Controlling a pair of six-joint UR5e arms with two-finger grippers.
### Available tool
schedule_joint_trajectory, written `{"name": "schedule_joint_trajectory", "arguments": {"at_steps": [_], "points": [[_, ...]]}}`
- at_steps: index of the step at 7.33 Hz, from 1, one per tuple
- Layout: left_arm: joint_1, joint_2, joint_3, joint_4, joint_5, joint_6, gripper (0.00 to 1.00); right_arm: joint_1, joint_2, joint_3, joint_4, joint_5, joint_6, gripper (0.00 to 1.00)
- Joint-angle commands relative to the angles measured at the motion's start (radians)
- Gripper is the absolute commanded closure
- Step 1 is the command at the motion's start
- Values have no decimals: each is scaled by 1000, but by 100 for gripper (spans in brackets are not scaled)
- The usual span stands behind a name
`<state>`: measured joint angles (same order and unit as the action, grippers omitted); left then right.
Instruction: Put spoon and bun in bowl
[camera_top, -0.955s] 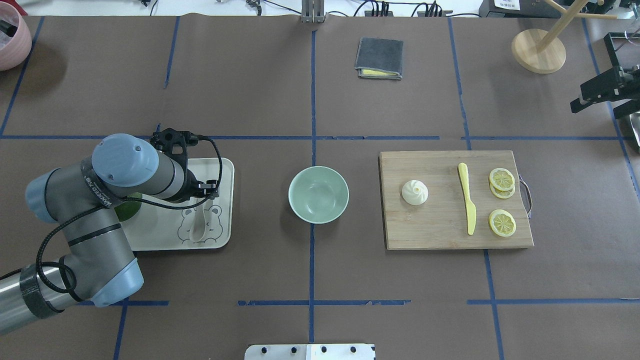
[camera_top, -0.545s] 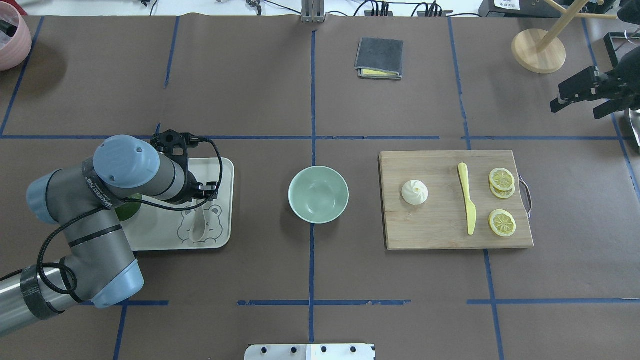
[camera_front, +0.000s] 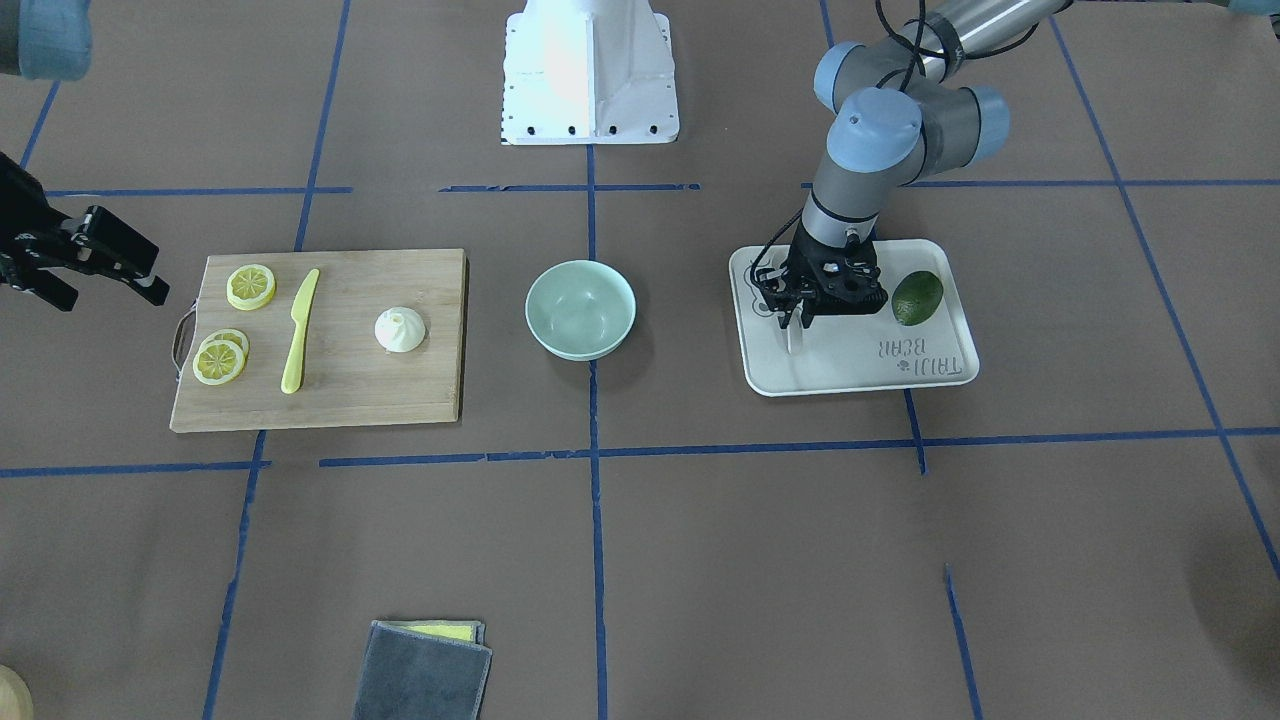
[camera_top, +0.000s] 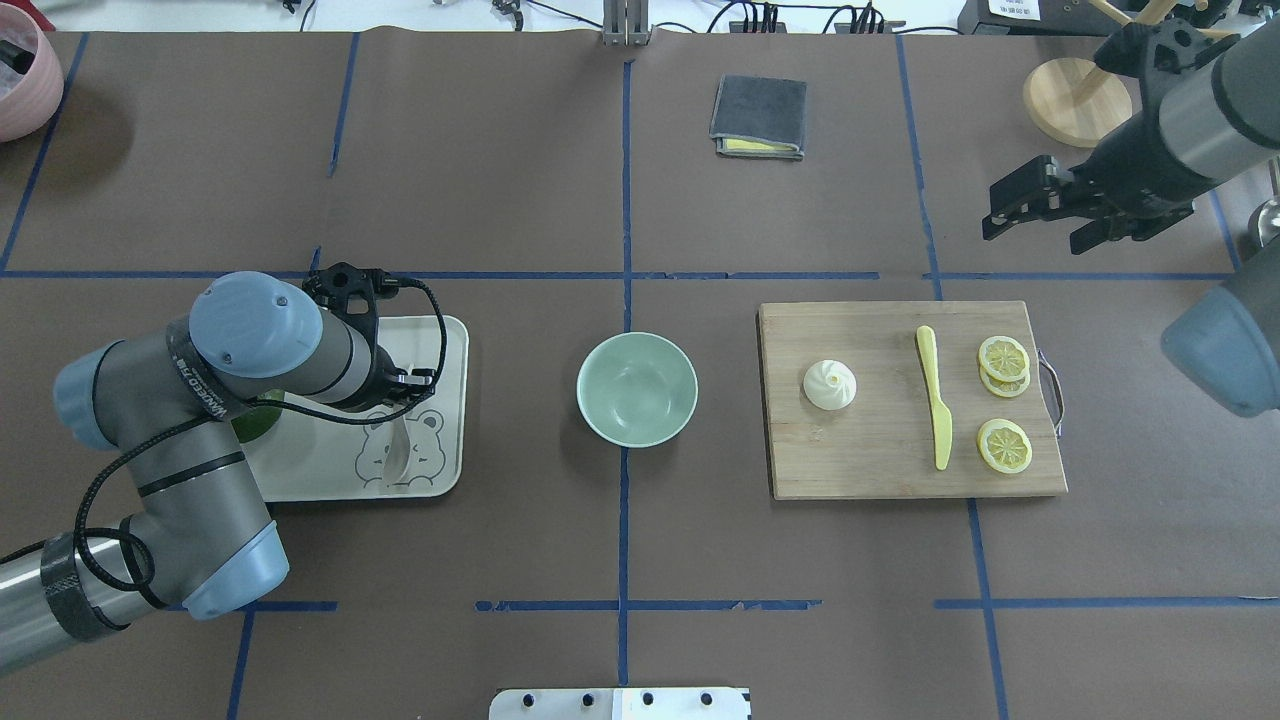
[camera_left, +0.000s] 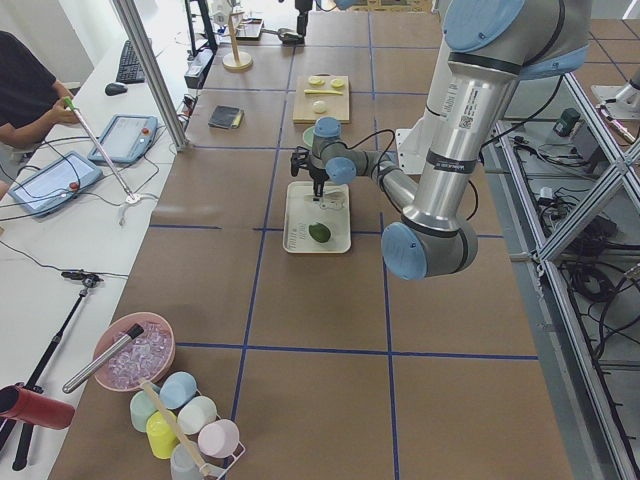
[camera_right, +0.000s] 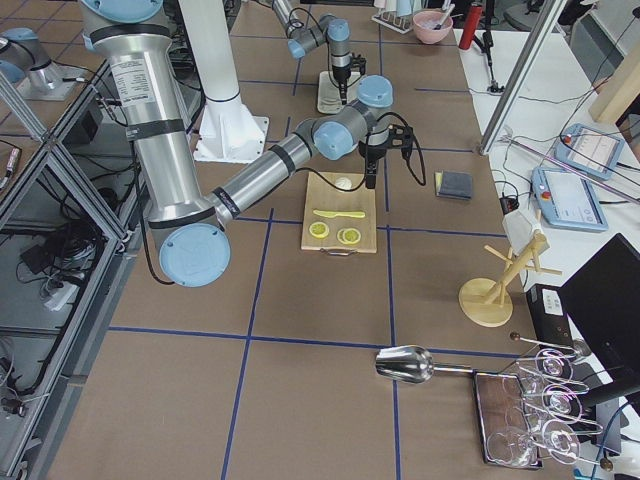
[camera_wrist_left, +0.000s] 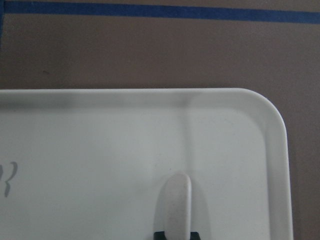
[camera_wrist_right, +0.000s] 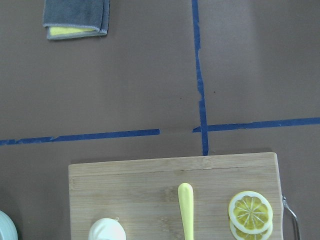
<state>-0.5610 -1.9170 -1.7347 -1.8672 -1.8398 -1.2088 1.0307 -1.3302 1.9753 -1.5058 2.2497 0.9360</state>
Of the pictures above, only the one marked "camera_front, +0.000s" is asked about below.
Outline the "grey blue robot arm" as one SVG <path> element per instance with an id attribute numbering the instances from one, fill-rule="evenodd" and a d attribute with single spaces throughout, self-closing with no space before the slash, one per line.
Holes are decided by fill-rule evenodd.
<path id="1" fill-rule="evenodd" d="M 997 152 L 1011 117 L 988 87 L 950 88 L 965 64 L 1024 44 L 1064 1 L 924 3 L 878 44 L 831 47 L 814 91 L 833 113 L 826 150 L 794 237 L 776 268 L 750 282 L 782 328 L 817 316 L 870 315 L 888 302 L 872 233 L 890 192 Z"/>

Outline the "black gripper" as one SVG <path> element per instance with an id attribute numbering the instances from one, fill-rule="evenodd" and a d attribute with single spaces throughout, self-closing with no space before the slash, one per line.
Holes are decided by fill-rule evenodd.
<path id="1" fill-rule="evenodd" d="M 794 240 L 788 246 L 776 309 L 781 329 L 788 328 L 795 310 L 801 328 L 809 329 L 813 316 L 870 315 L 888 300 L 870 240 L 840 249 L 817 240 Z"/>

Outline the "second grey blue robot arm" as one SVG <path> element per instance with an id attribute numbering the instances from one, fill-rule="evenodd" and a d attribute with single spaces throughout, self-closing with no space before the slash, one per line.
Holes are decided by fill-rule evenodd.
<path id="1" fill-rule="evenodd" d="M 84 77 L 92 54 L 87 1 L 4 1 L 3 73 L 26 79 Z M 106 208 L 78 215 L 50 205 L 41 183 L 1 156 L 1 275 L 13 290 L 68 313 L 78 291 L 54 274 L 64 268 L 118 281 L 154 306 L 170 287 L 154 273 L 159 249 Z"/>

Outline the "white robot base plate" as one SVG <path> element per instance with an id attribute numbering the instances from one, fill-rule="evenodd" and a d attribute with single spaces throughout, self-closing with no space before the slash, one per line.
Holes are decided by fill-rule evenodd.
<path id="1" fill-rule="evenodd" d="M 506 19 L 500 141 L 673 143 L 669 18 L 648 1 L 527 1 Z"/>

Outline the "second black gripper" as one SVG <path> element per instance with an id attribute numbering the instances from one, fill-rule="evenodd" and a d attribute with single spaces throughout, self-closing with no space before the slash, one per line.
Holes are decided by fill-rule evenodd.
<path id="1" fill-rule="evenodd" d="M 170 286 L 154 274 L 159 247 L 106 208 L 77 217 L 52 208 L 44 187 L 8 155 L 1 155 L 3 283 L 31 293 L 59 311 L 74 309 L 79 292 L 52 273 L 65 268 L 119 281 L 154 306 Z"/>

